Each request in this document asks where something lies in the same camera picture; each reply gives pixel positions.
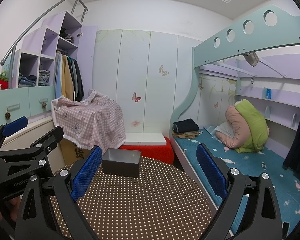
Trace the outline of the left human hand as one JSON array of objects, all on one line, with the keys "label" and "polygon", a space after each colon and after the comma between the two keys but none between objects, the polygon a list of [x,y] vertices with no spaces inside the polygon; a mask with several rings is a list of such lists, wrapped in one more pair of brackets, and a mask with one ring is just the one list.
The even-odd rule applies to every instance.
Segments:
[{"label": "left human hand", "polygon": [[13,199],[8,200],[4,204],[0,204],[0,220],[4,217],[3,215],[10,215],[11,220],[17,221],[18,211],[20,207],[21,198],[17,196]]}]

